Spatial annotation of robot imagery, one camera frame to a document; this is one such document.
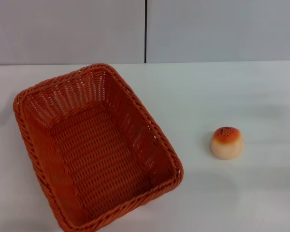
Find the table surface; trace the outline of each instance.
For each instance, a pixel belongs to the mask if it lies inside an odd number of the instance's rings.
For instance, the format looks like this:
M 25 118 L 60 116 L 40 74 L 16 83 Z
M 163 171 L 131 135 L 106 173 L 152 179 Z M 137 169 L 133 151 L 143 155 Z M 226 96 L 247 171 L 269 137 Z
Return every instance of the table surface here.
M 61 231 L 12 110 L 15 95 L 84 65 L 0 66 L 0 232 Z M 101 232 L 290 232 L 290 61 L 113 65 L 184 166 L 181 185 Z M 213 131 L 239 128 L 223 161 Z

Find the white wall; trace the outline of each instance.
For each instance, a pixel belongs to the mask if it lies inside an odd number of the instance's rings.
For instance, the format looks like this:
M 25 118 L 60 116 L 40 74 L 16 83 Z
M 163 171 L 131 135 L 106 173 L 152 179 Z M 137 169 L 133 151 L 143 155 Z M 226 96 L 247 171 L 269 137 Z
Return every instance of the white wall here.
M 148 0 L 147 62 L 290 60 L 290 0 Z
M 0 64 L 143 63 L 143 0 L 0 0 Z

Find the basket rim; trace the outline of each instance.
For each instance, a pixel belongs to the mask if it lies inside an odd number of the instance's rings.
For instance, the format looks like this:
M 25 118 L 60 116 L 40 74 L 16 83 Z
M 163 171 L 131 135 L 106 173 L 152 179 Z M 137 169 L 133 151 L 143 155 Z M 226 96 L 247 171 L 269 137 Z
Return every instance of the basket rim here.
M 32 95 L 35 93 L 40 92 L 45 87 L 52 87 L 60 84 L 64 84 L 67 81 L 73 80 L 77 77 L 78 73 L 85 74 L 94 70 L 95 72 L 101 69 L 101 71 L 108 72 L 108 74 L 117 82 L 117 84 L 123 89 L 126 94 L 126 97 L 133 103 L 134 107 L 139 111 L 142 118 L 145 122 L 150 126 L 151 130 L 153 131 L 154 135 L 157 137 L 159 143 L 162 145 L 163 150 L 165 150 L 168 161 L 171 163 L 173 168 L 173 176 L 169 180 L 161 183 L 160 185 L 152 188 L 151 190 L 138 195 L 129 201 L 124 202 L 121 205 L 116 206 L 115 208 L 107 211 L 106 213 L 100 215 L 98 218 L 93 219 L 83 225 L 74 225 L 67 215 L 67 213 L 63 210 L 61 206 L 60 199 L 56 196 L 54 192 L 54 188 L 51 185 L 51 182 L 48 180 L 48 177 L 45 175 L 43 165 L 39 161 L 39 157 L 36 155 L 35 152 L 35 144 L 31 141 L 30 134 L 27 130 L 28 126 L 25 121 L 24 112 L 23 112 L 23 102 L 26 100 L 28 95 Z M 32 165 L 34 171 L 37 175 L 37 178 L 40 182 L 40 185 L 43 189 L 45 196 L 47 197 L 49 204 L 53 210 L 55 217 L 58 220 L 58 223 L 64 229 L 70 231 L 82 231 L 93 229 L 97 230 L 101 227 L 106 226 L 107 224 L 111 223 L 113 220 L 117 219 L 120 216 L 128 213 L 129 211 L 137 208 L 138 206 L 153 200 L 162 194 L 173 190 L 176 188 L 183 179 L 183 167 L 182 164 L 175 153 L 174 149 L 172 148 L 170 142 L 162 132 L 161 128 L 156 124 L 152 116 L 143 106 L 141 101 L 132 91 L 130 86 L 122 79 L 122 77 L 118 74 L 118 72 L 111 67 L 110 65 L 99 63 L 99 64 L 92 64 L 83 68 L 80 68 L 76 71 L 70 72 L 68 74 L 64 74 L 61 76 L 57 76 L 45 81 L 41 81 L 40 83 L 29 87 L 20 93 L 14 99 L 13 103 L 14 114 L 19 125 L 19 129 L 21 131 L 22 138 L 25 142 L 27 152 L 30 156 L 32 161 Z

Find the woven pattern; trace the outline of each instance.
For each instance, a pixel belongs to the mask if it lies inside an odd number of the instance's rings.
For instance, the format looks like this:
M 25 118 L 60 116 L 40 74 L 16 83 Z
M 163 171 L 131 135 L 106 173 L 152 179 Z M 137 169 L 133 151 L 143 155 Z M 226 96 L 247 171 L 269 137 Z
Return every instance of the woven pattern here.
M 119 74 L 94 64 L 19 93 L 16 120 L 65 232 L 94 232 L 176 188 L 183 167 Z

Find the bun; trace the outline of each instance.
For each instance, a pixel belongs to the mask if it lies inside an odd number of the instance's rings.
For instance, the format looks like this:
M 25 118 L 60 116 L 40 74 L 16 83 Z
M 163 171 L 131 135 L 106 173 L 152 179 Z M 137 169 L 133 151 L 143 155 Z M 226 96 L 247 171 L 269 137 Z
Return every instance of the bun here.
M 233 127 L 221 127 L 215 131 L 211 140 L 213 154 L 223 160 L 232 160 L 244 150 L 241 132 Z

